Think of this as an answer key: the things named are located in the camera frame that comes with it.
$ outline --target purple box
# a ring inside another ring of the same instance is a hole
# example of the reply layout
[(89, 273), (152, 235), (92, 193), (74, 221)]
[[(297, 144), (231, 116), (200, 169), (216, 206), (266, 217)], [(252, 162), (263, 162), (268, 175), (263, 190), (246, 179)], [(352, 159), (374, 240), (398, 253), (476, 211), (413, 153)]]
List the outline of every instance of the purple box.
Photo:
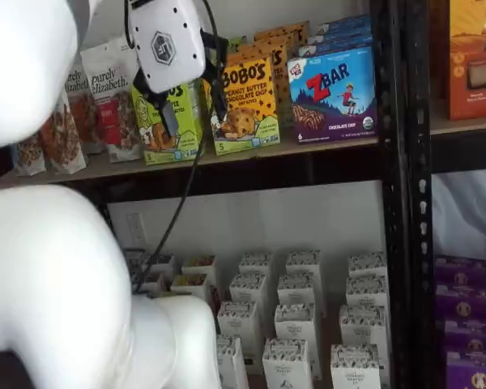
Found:
[(486, 389), (486, 353), (448, 351), (446, 389)]
[(470, 286), (436, 285), (436, 319), (486, 318), (486, 289)]
[(470, 352), (486, 351), (486, 320), (447, 319), (445, 345)]
[(486, 259), (436, 255), (434, 280), (436, 284), (486, 288)]

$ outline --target electrical outlet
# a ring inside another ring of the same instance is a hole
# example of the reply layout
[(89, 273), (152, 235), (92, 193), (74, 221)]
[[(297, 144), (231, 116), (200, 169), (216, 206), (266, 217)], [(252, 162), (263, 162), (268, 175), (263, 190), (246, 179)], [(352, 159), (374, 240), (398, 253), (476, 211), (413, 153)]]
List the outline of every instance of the electrical outlet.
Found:
[(140, 213), (130, 213), (126, 216), (130, 227), (131, 240), (134, 247), (144, 247), (147, 244), (143, 217)]

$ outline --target black cable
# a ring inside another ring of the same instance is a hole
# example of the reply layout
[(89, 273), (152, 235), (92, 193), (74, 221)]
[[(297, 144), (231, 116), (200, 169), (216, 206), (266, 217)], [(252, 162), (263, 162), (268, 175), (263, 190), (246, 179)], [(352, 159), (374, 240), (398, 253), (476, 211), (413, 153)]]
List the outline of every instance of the black cable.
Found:
[[(125, 28), (126, 28), (126, 39), (128, 40), (128, 45), (129, 45), (130, 41), (128, 39), (128, 34), (127, 34), (127, 32), (128, 32), (128, 27), (127, 27), (127, 20), (128, 20), (127, 19), (127, 15), (128, 15), (127, 14), (127, 2), (128, 2), (128, 0), (125, 0), (125, 4), (126, 4), (126, 7), (125, 7)], [(216, 68), (221, 69), (221, 67), (223, 67), (224, 64), (221, 63), (220, 43), (218, 42), (219, 39), (218, 39), (218, 29), (216, 27), (216, 21), (214, 20), (214, 15), (212, 14), (211, 5), (209, 4), (209, 2), (207, 0), (203, 0), (203, 4), (205, 5), (205, 8), (206, 8), (207, 13), (209, 15), (209, 21), (211, 22), (211, 27), (212, 27), (212, 35), (215, 38), (216, 62), (217, 62)], [(209, 109), (209, 118), (212, 116), (213, 112), (214, 112), (214, 104), (212, 104), (211, 108)], [(202, 138), (200, 139), (200, 144), (198, 145), (198, 153), (196, 154), (196, 157), (194, 158), (193, 166), (191, 167), (191, 171), (190, 171), (190, 174), (189, 174), (189, 179), (187, 180), (187, 184), (185, 185), (184, 194), (182, 195), (182, 197), (180, 199), (177, 210), (175, 211), (173, 218), (169, 222), (169, 225), (168, 225), (167, 229), (165, 230), (164, 235), (160, 239), (160, 243), (157, 246), (155, 253), (153, 253), (153, 255), (147, 261), (146, 268), (144, 269), (142, 275), (139, 277), (139, 282), (135, 284), (134, 293), (138, 293), (140, 288), (143, 286), (144, 281), (149, 276), (149, 273), (151, 271), (151, 266), (153, 264), (155, 264), (156, 261), (158, 260), (158, 258), (160, 256), (160, 252), (164, 248), (164, 245), (165, 245), (166, 241), (168, 240), (169, 235), (173, 231), (173, 227), (177, 223), (178, 217), (181, 213), (181, 209), (183, 208), (184, 203), (187, 200), (187, 196), (189, 195), (191, 185), (192, 185), (193, 179), (194, 179), (194, 173), (196, 172), (196, 168), (198, 167), (198, 162), (200, 161), (200, 157), (202, 156), (203, 144), (205, 143), (205, 139), (206, 139), (206, 132), (207, 131), (205, 130), (202, 133)]]
[(124, 0), (124, 35), (126, 35), (126, 42), (128, 42), (128, 46), (130, 49), (134, 49), (135, 42), (130, 38), (130, 7), (128, 5), (128, 0)]

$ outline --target wooden shelf board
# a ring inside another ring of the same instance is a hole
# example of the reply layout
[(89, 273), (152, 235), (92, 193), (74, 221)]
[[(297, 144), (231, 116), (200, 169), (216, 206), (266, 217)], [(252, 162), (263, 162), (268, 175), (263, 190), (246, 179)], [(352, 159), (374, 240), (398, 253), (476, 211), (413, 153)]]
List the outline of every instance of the wooden shelf board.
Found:
[[(340, 149), (345, 147), (360, 147), (377, 144), (377, 139), (351, 139), (340, 142), (305, 143), (298, 144), (295, 139), (281, 139), (281, 143), (269, 147), (255, 148), (245, 152), (235, 152), (225, 156), (215, 154), (212, 139), (207, 140), (207, 149), (199, 161), (199, 165), (223, 164), (254, 158), (268, 158), (273, 156), (286, 156), (306, 152), (320, 152), (324, 150)], [(33, 177), (17, 177), (15, 171), (10, 171), (0, 177), (0, 189), (40, 184), (54, 184), (58, 182), (71, 182), (78, 180), (92, 180), (95, 178), (121, 176), (126, 174), (148, 173), (165, 169), (179, 169), (189, 167), (192, 161), (175, 162), (165, 165), (146, 166), (144, 160), (119, 162), (110, 164), (106, 153), (90, 156), (88, 167), (70, 175), (57, 174), (54, 171), (39, 173)]]

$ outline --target granola bag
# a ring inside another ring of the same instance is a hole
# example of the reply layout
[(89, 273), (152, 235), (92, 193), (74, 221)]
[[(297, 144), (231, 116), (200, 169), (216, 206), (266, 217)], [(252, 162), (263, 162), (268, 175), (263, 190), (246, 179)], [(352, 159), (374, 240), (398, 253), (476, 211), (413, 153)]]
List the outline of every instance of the granola bag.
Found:
[(11, 156), (19, 176), (33, 176), (46, 170), (39, 133), (11, 146)]
[(41, 144), (50, 164), (59, 173), (73, 174), (87, 167), (65, 91), (53, 114), (41, 127)]
[(139, 69), (137, 54), (124, 37), (81, 52), (92, 95), (100, 112), (110, 162), (142, 157), (130, 87)]
[(87, 75), (80, 62), (76, 62), (68, 74), (65, 89), (83, 152), (99, 154), (104, 150), (104, 144), (100, 138), (99, 111), (88, 87)]

